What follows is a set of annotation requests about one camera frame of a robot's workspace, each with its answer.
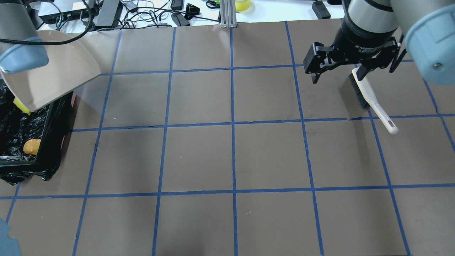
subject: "white dustpan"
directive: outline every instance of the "white dustpan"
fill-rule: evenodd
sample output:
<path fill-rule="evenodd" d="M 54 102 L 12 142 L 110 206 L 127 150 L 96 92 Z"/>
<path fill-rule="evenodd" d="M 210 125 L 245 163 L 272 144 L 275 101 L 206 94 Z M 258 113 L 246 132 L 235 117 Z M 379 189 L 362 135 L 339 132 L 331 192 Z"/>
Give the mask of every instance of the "white dustpan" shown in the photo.
<path fill-rule="evenodd" d="M 43 41 L 66 41 L 72 37 L 60 31 L 38 31 Z M 100 66 L 77 40 L 59 46 L 45 46 L 49 63 L 40 68 L 15 74 L 0 69 L 6 85 L 30 111 L 73 91 L 76 87 L 101 74 Z"/>

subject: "black cable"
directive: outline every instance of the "black cable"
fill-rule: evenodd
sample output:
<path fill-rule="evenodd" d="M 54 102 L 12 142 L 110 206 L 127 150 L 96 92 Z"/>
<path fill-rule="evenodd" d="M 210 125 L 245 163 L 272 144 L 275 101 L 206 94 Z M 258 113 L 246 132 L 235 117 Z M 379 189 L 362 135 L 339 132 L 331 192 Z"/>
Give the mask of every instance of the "black cable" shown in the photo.
<path fill-rule="evenodd" d="M 155 25 L 148 25 L 148 26 L 139 27 L 139 28 L 127 28 L 127 27 L 123 27 L 123 28 L 102 28 L 102 29 L 98 29 L 97 31 L 111 31 L 111 30 L 123 30 L 123 29 L 142 29 L 142 28 L 149 28 L 149 27 L 155 27 Z M 158 24 L 158 27 L 172 27 L 172 26 L 169 25 L 169 24 L 165 24 L 165 25 Z"/>
<path fill-rule="evenodd" d="M 161 16 L 162 16 L 164 13 L 167 13 L 167 12 L 176 13 L 174 10 L 164 10 L 164 11 L 162 11 L 162 12 L 158 15 L 158 19 L 159 19 L 160 22 L 161 22 Z"/>
<path fill-rule="evenodd" d="M 158 27 L 158 23 L 156 22 L 156 21 L 158 20 L 158 17 L 157 17 L 157 14 L 155 13 L 155 11 L 150 10 L 150 11 L 148 11 L 148 13 L 150 14 L 150 16 L 151 16 L 152 13 L 153 13 L 153 16 L 154 16 L 154 17 L 152 18 L 152 21 L 153 21 L 153 23 Z"/>
<path fill-rule="evenodd" d="M 205 2 L 205 6 L 209 9 L 220 9 L 220 5 L 216 1 L 208 0 Z"/>
<path fill-rule="evenodd" d="M 60 8 L 58 8 L 58 6 L 54 3 L 51 3 L 51 5 L 53 5 L 55 8 L 57 8 L 58 10 L 58 13 L 59 13 L 59 17 L 60 17 L 60 23 L 62 23 L 63 21 L 63 13 L 61 12 Z"/>
<path fill-rule="evenodd" d="M 170 9 L 163 9 L 163 8 L 156 8 L 156 7 L 138 7 L 138 9 L 140 9 L 140 8 L 172 11 L 174 13 L 188 14 L 191 17 L 202 19 L 202 20 L 210 20 L 210 21 L 218 22 L 217 20 L 212 20 L 212 19 L 209 19 L 209 18 L 204 18 L 204 17 L 192 15 L 192 14 L 186 13 L 184 11 L 177 11 L 177 10 L 170 10 Z"/>
<path fill-rule="evenodd" d="M 58 28 L 56 28 L 56 30 L 58 31 L 61 31 L 61 29 L 63 28 L 63 25 L 65 25 L 67 22 L 69 22 L 70 20 L 72 20 L 70 17 L 68 17 L 64 22 L 62 22 L 60 24 L 60 26 Z"/>
<path fill-rule="evenodd" d="M 163 4 L 163 6 L 161 6 L 160 9 L 163 9 L 167 4 L 169 4 L 169 1 L 167 3 L 165 3 L 165 4 Z M 161 22 L 161 15 L 163 14 L 163 12 L 164 11 L 162 11 L 160 14 L 158 14 L 158 17 L 160 17 L 160 22 Z"/>
<path fill-rule="evenodd" d="M 87 2 L 85 0 L 82 0 L 82 2 L 84 3 L 84 5 L 87 8 L 89 19 L 90 19 L 90 22 L 89 22 L 89 25 L 90 25 L 93 22 L 93 15 L 90 12 L 90 7 L 88 7 Z M 84 32 L 80 33 L 76 37 L 73 37 L 73 38 L 71 38 L 69 40 L 61 41 L 61 42 L 20 41 L 20 40 L 10 40 L 10 39 L 4 39 L 4 38 L 0 38 L 0 42 L 1 43 L 13 44 L 13 45 L 18 44 L 18 45 L 57 46 L 57 45 L 64 45 L 64 44 L 69 44 L 71 42 L 74 42 L 74 41 L 78 40 L 79 38 L 83 37 L 85 34 L 87 34 L 87 32 L 89 30 L 90 30 L 90 26 L 87 26 L 86 29 L 84 30 Z"/>
<path fill-rule="evenodd" d="M 141 14 L 148 14 L 148 15 L 150 15 L 150 19 L 155 23 L 155 25 L 158 25 L 158 24 L 154 21 L 153 15 L 152 15 L 151 13 L 149 13 L 149 12 L 146 12 L 146 11 L 137 12 L 137 13 L 136 13 L 135 15 L 133 15 L 131 18 L 127 19 L 126 22 L 131 22 L 131 23 L 133 24 L 133 26 L 134 26 L 134 23 L 133 23 L 133 21 L 132 21 L 131 19 L 134 18 L 134 17 L 136 17 L 136 16 L 138 16 L 138 15 L 139 15 L 139 17 L 140 17 Z"/>
<path fill-rule="evenodd" d="M 42 22 L 42 23 L 36 28 L 36 30 L 40 29 L 43 25 L 44 25 L 44 22 Z"/>
<path fill-rule="evenodd" d="M 119 20 L 119 19 L 115 19 L 115 20 L 112 21 L 111 28 L 114 28 L 114 22 L 115 22 L 116 20 L 118 20 L 118 22 L 120 23 L 120 26 L 126 27 L 126 25 L 128 25 L 128 27 L 131 28 L 131 27 L 130 27 L 130 24 L 129 24 L 128 22 L 124 22 L 124 21 L 121 21 L 121 20 Z"/>

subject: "blue tape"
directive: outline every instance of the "blue tape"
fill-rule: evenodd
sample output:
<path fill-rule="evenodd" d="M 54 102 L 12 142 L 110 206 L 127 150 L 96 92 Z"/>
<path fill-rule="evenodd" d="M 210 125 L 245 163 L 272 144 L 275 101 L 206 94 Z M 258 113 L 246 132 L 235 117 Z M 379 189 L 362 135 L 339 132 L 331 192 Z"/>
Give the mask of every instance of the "blue tape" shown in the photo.
<path fill-rule="evenodd" d="M 113 73 L 113 76 L 127 76 L 127 75 L 144 75 L 144 74 L 163 74 L 169 73 L 170 70 L 163 71 L 141 71 L 141 72 L 123 72 L 123 73 Z"/>
<path fill-rule="evenodd" d="M 288 35 L 289 49 L 291 51 L 291 60 L 292 60 L 293 72 L 294 72 L 295 91 L 297 93 L 298 110 L 300 112 L 300 119 L 302 122 L 303 141 L 305 144 L 305 153 L 306 153 L 306 157 L 307 157 L 308 175 L 309 175 L 310 185 L 311 185 L 312 193 L 313 193 L 313 209 L 314 209 L 314 218 L 316 221 L 316 231 L 318 233 L 319 251 L 320 251 L 321 255 L 324 256 L 324 246 L 323 246 L 323 242 L 322 242 L 321 225 L 320 225 L 320 221 L 319 221 L 318 203 L 316 200 L 316 191 L 314 190 L 313 172 L 311 170 L 307 133 L 306 133 L 306 129 L 305 129 L 305 119 L 303 117 L 302 102 L 300 99 L 300 90 L 298 88 L 298 79 L 297 79 L 297 70 L 295 67 L 294 50 L 292 48 L 292 40 L 291 40 L 291 34 L 289 33 L 288 22 L 285 21 L 284 25 L 286 26 L 286 33 Z"/>
<path fill-rule="evenodd" d="M 220 68 L 201 68 L 201 69 L 181 69 L 181 70 L 173 70 L 174 73 L 181 73 L 181 72 L 200 72 L 200 71 L 221 71 L 221 70 L 230 70 L 230 67 L 220 67 Z"/>
<path fill-rule="evenodd" d="M 72 129 L 72 133 L 77 133 L 77 132 L 94 132 L 94 131 L 99 131 L 99 128 L 85 128 L 85 129 Z"/>
<path fill-rule="evenodd" d="M 251 67 L 233 67 L 233 69 L 262 69 L 262 68 L 280 68 L 280 67 L 293 67 L 292 65 L 270 65 L 270 66 L 251 66 Z"/>
<path fill-rule="evenodd" d="M 397 221 L 398 221 L 398 226 L 399 226 L 399 230 L 400 230 L 400 233 L 401 233 L 401 238 L 403 239 L 404 248 L 406 249 L 407 255 L 411 255 L 411 252 L 409 250 L 408 241 L 406 239 L 406 234 L 404 233 L 403 223 L 401 222 L 401 216 L 400 216 L 399 211 L 398 211 L 398 205 L 397 205 L 397 202 L 396 202 L 396 199 L 395 199 L 394 189 L 392 187 L 392 182 L 390 181 L 389 171 L 387 170 L 387 165 L 385 163 L 385 158 L 384 158 L 384 153 L 382 151 L 381 142 L 379 141 L 378 131 L 376 130 L 376 125 L 374 124 L 373 115 L 371 114 L 371 109 L 368 109 L 368 115 L 370 117 L 371 126 L 373 128 L 374 137 L 376 139 L 376 144 L 378 145 L 379 155 L 381 157 L 381 162 L 382 162 L 382 166 L 384 168 L 385 178 L 387 179 L 387 185 L 389 187 L 390 196 L 392 198 L 392 203 L 394 205 L 395 215 L 396 215 L 396 218 L 397 218 Z"/>
<path fill-rule="evenodd" d="M 430 95 L 431 101 L 433 102 L 433 105 L 435 106 L 436 113 L 439 113 L 439 108 L 438 104 L 436 104 L 435 97 L 431 93 L 430 87 L 428 86 L 428 83 L 425 79 L 422 79 L 424 81 L 425 87 L 427 88 L 428 94 Z"/>
<path fill-rule="evenodd" d="M 141 125 L 141 126 L 123 126 L 123 127 L 102 127 L 101 131 L 107 130 L 127 130 L 127 129 L 150 129 L 150 128 L 164 128 L 164 125 Z"/>
<path fill-rule="evenodd" d="M 269 120 L 269 121 L 238 121 L 235 124 L 252 124 L 252 123 L 299 123 L 300 119 L 288 119 L 288 120 Z"/>
<path fill-rule="evenodd" d="M 231 127 L 232 127 L 232 190 L 233 190 L 233 228 L 234 228 L 234 256 L 238 256 L 238 236 L 237 236 L 237 179 L 235 163 L 235 115 L 234 115 L 234 39 L 233 29 L 229 29 L 230 48 L 231 48 Z"/>
<path fill-rule="evenodd" d="M 169 81 L 167 85 L 167 103 L 166 103 L 166 118 L 164 123 L 164 134 L 163 134 L 163 147 L 161 151 L 161 163 L 160 163 L 160 178 L 158 181 L 158 194 L 157 194 L 157 207 L 155 212 L 155 225 L 153 228 L 153 243 L 152 243 L 152 256 L 156 255 L 157 250 L 157 238 L 158 238 L 158 220 L 160 215 L 160 204 L 161 204 L 161 189 L 163 184 L 163 171 L 164 171 L 164 159 L 166 153 L 166 138 L 167 138 L 167 122 L 169 121 L 169 105 L 171 101 L 171 85 L 172 85 L 172 68 L 174 65 L 174 50 L 175 50 L 175 34 L 176 28 L 172 34 L 172 48 L 171 48 L 171 63 L 169 64 Z"/>
<path fill-rule="evenodd" d="M 450 134 L 449 128 L 447 127 L 447 124 L 445 123 L 444 118 L 443 117 L 440 117 L 440 118 L 441 118 L 441 121 L 442 121 L 442 125 L 444 126 L 445 133 L 447 134 L 447 137 L 449 138 L 450 144 L 452 145 L 452 149 L 455 152 L 455 143 L 454 143 L 454 140 L 452 138 L 452 135 Z"/>
<path fill-rule="evenodd" d="M 104 98 L 103 110 L 101 112 L 100 126 L 99 126 L 99 129 L 98 129 L 98 135 L 96 137 L 96 142 L 95 142 L 95 146 L 94 146 L 94 149 L 93 149 L 93 156 L 92 156 L 92 159 L 91 159 L 90 171 L 89 171 L 89 174 L 88 174 L 85 195 L 88 195 L 88 191 L 89 191 L 89 188 L 90 188 L 91 176 L 93 174 L 93 166 L 95 165 L 96 152 L 98 151 L 98 144 L 100 142 L 100 137 L 101 137 L 101 128 L 103 126 L 104 114 L 106 112 L 106 106 L 107 106 L 107 100 L 109 98 L 109 91 L 111 89 L 112 74 L 114 73 L 114 68 L 115 68 L 115 64 L 116 64 L 117 56 L 118 56 L 118 49 L 120 48 L 121 33 L 122 33 L 122 31 L 120 30 L 119 35 L 118 35 L 117 46 L 116 46 L 115 54 L 114 54 L 114 62 L 112 63 L 111 75 L 109 77 L 109 83 L 107 85 L 106 97 Z M 79 236 L 81 234 L 81 227 L 82 227 L 82 222 L 84 220 L 84 213 L 85 213 L 86 205 L 87 205 L 87 198 L 85 197 L 84 201 L 82 202 L 81 215 L 79 217 L 79 224 L 77 225 L 77 232 L 76 232 L 76 238 L 75 238 L 75 241 L 74 241 L 72 256 L 76 256 L 77 245 L 79 243 Z"/>
<path fill-rule="evenodd" d="M 19 189 L 20 189 L 21 184 L 22 183 L 19 183 L 17 185 L 16 192 L 14 193 L 13 200 L 11 201 L 10 210 L 8 211 L 8 215 L 7 215 L 6 220 L 5 220 L 6 223 L 8 223 L 10 221 L 11 215 L 13 214 L 14 204 L 16 204 L 16 199 L 17 199 L 17 195 L 19 193 Z"/>
<path fill-rule="evenodd" d="M 455 187 L 455 183 L 436 183 L 436 184 L 402 184 L 392 185 L 393 189 L 418 189 L 418 188 L 441 188 Z M 372 190 L 389 189 L 389 186 L 348 186 L 348 187 L 315 187 L 315 188 L 278 188 L 278 189 L 236 189 L 236 194 L 245 193 L 277 193 L 277 192 L 308 192 L 308 191 L 342 191 L 342 190 Z M 172 191 L 161 192 L 161 196 L 173 195 L 216 195 L 232 194 L 234 190 L 197 190 L 197 191 Z M 157 196 L 157 192 L 150 193 L 119 193 L 119 194 L 89 194 L 89 195 L 18 195 L 16 200 L 22 199 L 62 199 L 62 198 L 115 198 L 115 197 L 138 197 L 138 196 Z M 2 196 L 0 200 L 11 200 L 14 196 Z"/>
<path fill-rule="evenodd" d="M 350 118 L 349 120 L 369 120 L 369 117 Z"/>
<path fill-rule="evenodd" d="M 311 118 L 311 119 L 304 119 L 305 122 L 347 121 L 347 120 L 348 120 L 347 118 Z"/>
<path fill-rule="evenodd" d="M 193 126 L 215 126 L 215 125 L 231 125 L 230 122 L 223 123 L 186 123 L 186 124 L 169 124 L 167 127 L 193 127 Z"/>
<path fill-rule="evenodd" d="M 409 115 L 409 116 L 390 116 L 391 119 L 401 119 L 401 118 L 436 118 L 438 114 L 430 114 L 430 115 Z"/>

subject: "cable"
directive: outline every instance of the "cable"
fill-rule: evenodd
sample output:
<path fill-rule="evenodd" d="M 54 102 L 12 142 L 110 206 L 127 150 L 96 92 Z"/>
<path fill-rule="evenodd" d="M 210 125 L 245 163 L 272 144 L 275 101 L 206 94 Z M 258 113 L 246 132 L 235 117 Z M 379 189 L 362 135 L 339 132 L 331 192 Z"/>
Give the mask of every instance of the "cable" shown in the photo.
<path fill-rule="evenodd" d="M 212 19 L 209 19 L 209 18 L 204 18 L 204 17 L 192 15 L 192 14 L 186 13 L 184 11 L 177 11 L 177 10 L 170 10 L 170 9 L 163 9 L 163 8 L 156 8 L 156 7 L 138 7 L 138 8 L 139 9 L 140 8 L 143 8 L 143 9 L 146 8 L 146 9 L 166 10 L 166 11 L 171 11 L 171 12 L 174 12 L 174 13 L 188 14 L 191 17 L 202 19 L 202 20 L 210 20 L 210 21 L 218 22 L 217 20 L 212 20 Z"/>
<path fill-rule="evenodd" d="M 122 1 L 122 4 L 125 6 L 125 4 L 124 4 L 123 2 L 132 2 L 132 1 L 134 1 L 134 0 L 127 0 L 127 1 L 121 0 L 121 1 Z M 149 1 L 149 0 L 141 0 L 141 1 L 149 2 L 149 3 L 152 4 L 153 8 L 155 8 L 155 4 L 154 4 L 152 1 Z M 137 12 L 137 9 L 138 9 L 138 8 L 137 8 L 138 5 L 139 5 L 139 0 L 137 0 L 136 8 L 133 8 L 133 10 L 136 10 L 136 12 Z M 125 17 L 123 18 L 123 22 L 131 22 L 131 23 L 133 24 L 133 26 L 135 26 L 135 25 L 134 25 L 134 22 L 138 22 L 138 21 L 147 21 L 147 22 L 150 22 L 150 21 L 153 21 L 153 23 L 154 23 L 155 25 L 158 25 L 158 24 L 155 22 L 155 20 L 157 20 L 157 15 L 155 14 L 154 11 L 149 11 L 149 12 L 145 12 L 145 11 L 143 11 L 143 12 L 137 12 L 133 17 L 128 18 L 128 15 L 132 12 L 132 10 L 128 10 L 128 8 L 127 8 L 126 10 L 127 10 L 127 12 L 126 12 L 126 14 L 125 14 Z M 147 18 L 144 19 L 144 18 L 142 17 L 143 14 L 150 15 L 150 19 L 151 19 L 151 20 L 149 20 L 149 19 L 147 19 Z M 132 19 L 133 19 L 134 17 L 136 17 L 137 15 L 139 15 L 140 19 L 132 20 Z"/>
<path fill-rule="evenodd" d="M 155 25 L 148 25 L 148 26 L 139 27 L 139 28 L 126 28 L 126 27 L 123 27 L 123 28 L 101 28 L 101 29 L 98 29 L 97 31 L 111 31 L 111 30 L 122 30 L 122 29 L 142 29 L 142 28 L 148 28 L 148 27 L 155 27 Z M 172 27 L 172 26 L 169 25 L 169 24 L 166 24 L 166 25 L 158 25 L 158 27 Z"/>
<path fill-rule="evenodd" d="M 56 27 L 58 28 L 60 26 L 60 23 L 63 21 L 63 13 L 61 12 L 60 8 L 58 8 L 57 5 L 55 5 L 54 3 L 51 3 L 51 5 L 55 6 L 55 8 L 57 8 L 58 13 L 60 15 L 60 19 L 58 21 L 58 24 L 56 24 Z"/>
<path fill-rule="evenodd" d="M 36 30 L 39 30 L 43 25 L 44 25 L 44 22 L 42 22 L 42 23 L 36 28 Z"/>
<path fill-rule="evenodd" d="M 70 20 L 71 20 L 71 18 L 68 17 L 64 22 L 62 22 L 62 23 L 60 24 L 59 27 L 56 28 L 56 30 L 61 31 L 61 29 L 63 28 L 63 25 L 65 25 L 65 24 L 66 24 L 67 22 L 69 22 Z"/>
<path fill-rule="evenodd" d="M 169 0 L 168 2 L 166 2 L 165 4 L 163 4 L 163 6 L 161 6 L 160 8 L 163 9 L 167 4 L 170 4 L 172 0 Z M 167 19 L 169 17 L 169 15 L 166 15 L 166 17 L 162 17 L 163 19 Z"/>
<path fill-rule="evenodd" d="M 85 0 L 82 0 L 82 2 L 84 3 L 84 5 L 87 8 L 89 19 L 90 19 L 90 22 L 89 22 L 89 25 L 90 25 L 93 22 L 93 15 L 90 12 L 90 7 L 88 7 L 87 2 Z M 85 34 L 87 34 L 87 32 L 90 30 L 90 26 L 89 25 L 86 27 L 84 32 L 80 33 L 79 35 L 77 35 L 77 36 L 75 36 L 75 37 L 73 37 L 73 38 L 71 38 L 69 40 L 61 41 L 61 42 L 20 41 L 20 40 L 10 40 L 10 39 L 3 39 L 3 38 L 0 38 L 0 42 L 1 43 L 8 43 L 8 44 L 18 44 L 18 45 L 40 45 L 40 46 L 64 45 L 64 44 L 69 44 L 71 42 L 74 42 L 74 41 L 78 40 L 79 38 L 83 37 Z"/>
<path fill-rule="evenodd" d="M 174 11 L 174 10 L 164 10 L 164 11 L 162 11 L 162 12 L 158 15 L 158 19 L 159 19 L 160 22 L 161 22 L 161 19 L 162 19 L 161 16 L 162 16 L 164 13 L 175 13 L 175 11 Z"/>
<path fill-rule="evenodd" d="M 205 6 L 209 9 L 220 9 L 220 5 L 216 1 L 208 0 L 205 2 Z"/>

